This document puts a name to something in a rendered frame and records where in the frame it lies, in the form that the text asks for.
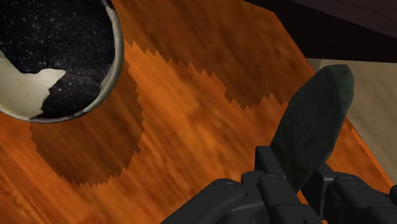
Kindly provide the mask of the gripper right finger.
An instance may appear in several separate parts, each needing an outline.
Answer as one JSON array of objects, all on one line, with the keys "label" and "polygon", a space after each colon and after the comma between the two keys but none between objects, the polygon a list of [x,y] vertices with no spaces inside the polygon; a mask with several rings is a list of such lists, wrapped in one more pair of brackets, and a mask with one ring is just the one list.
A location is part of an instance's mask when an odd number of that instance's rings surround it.
[{"label": "gripper right finger", "polygon": [[321,165],[301,189],[328,224],[397,224],[397,192],[380,192],[361,178]]}]

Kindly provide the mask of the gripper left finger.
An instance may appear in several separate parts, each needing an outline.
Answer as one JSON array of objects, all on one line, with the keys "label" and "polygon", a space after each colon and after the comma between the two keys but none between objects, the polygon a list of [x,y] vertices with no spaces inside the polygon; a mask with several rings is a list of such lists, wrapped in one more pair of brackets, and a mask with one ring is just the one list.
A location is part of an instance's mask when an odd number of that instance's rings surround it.
[{"label": "gripper left finger", "polygon": [[160,224],[322,224],[302,204],[268,146],[255,148],[241,181],[216,179]]}]

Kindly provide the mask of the dark green cucumber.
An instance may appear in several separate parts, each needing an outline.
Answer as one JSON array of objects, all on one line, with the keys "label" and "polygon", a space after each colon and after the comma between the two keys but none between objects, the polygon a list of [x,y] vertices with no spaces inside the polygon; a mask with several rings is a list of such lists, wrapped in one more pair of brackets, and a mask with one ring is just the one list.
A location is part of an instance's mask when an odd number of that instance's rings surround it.
[{"label": "dark green cucumber", "polygon": [[330,157],[354,98],[348,65],[321,68],[291,98],[270,147],[297,192]]}]

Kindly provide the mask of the black speckled cream bowl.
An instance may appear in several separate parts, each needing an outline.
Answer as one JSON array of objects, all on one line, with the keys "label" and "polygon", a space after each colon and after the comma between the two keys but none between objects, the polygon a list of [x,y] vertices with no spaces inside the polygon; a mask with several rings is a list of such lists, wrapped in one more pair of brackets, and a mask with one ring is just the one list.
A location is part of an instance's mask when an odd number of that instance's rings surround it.
[{"label": "black speckled cream bowl", "polygon": [[123,65],[112,0],[0,0],[0,112],[57,123],[104,102]]}]

